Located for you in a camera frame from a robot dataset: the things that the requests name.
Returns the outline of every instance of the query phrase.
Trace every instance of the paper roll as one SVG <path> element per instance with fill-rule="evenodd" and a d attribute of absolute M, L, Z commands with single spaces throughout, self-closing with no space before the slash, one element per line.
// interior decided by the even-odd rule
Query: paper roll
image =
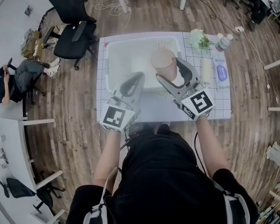
<path fill-rule="evenodd" d="M 211 60 L 208 58 L 202 58 L 200 61 L 201 69 L 200 69 L 200 76 L 201 82 L 204 83 L 210 83 L 210 77 L 211 77 Z"/>

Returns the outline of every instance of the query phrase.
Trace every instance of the gray pants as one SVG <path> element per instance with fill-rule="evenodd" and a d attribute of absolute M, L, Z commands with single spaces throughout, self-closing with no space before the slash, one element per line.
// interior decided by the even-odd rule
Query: gray pants
<path fill-rule="evenodd" d="M 24 60 L 17 68 L 14 74 L 15 83 L 21 93 L 26 92 L 33 78 L 43 73 L 47 63 L 41 63 L 33 60 Z"/>

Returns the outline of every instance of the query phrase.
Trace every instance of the purple logo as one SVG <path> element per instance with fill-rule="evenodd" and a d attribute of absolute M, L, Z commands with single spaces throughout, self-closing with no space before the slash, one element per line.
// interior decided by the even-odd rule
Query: purple logo
<path fill-rule="evenodd" d="M 224 81 L 228 77 L 227 70 L 222 65 L 217 66 L 217 73 L 218 73 L 218 78 L 219 78 L 220 81 Z"/>

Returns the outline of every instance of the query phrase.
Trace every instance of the purple and white package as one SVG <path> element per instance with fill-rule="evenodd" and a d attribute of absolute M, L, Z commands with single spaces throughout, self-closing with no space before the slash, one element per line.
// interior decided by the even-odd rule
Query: purple and white package
<path fill-rule="evenodd" d="M 230 82 L 227 71 L 227 64 L 225 60 L 213 59 L 215 67 L 215 82 L 218 92 L 224 92 L 230 90 Z"/>

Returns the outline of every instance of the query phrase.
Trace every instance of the power socket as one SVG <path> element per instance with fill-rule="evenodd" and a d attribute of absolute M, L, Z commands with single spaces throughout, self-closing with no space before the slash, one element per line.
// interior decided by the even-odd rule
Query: power socket
<path fill-rule="evenodd" d="M 244 28 L 243 27 L 235 27 L 235 31 L 236 32 L 244 32 Z"/>

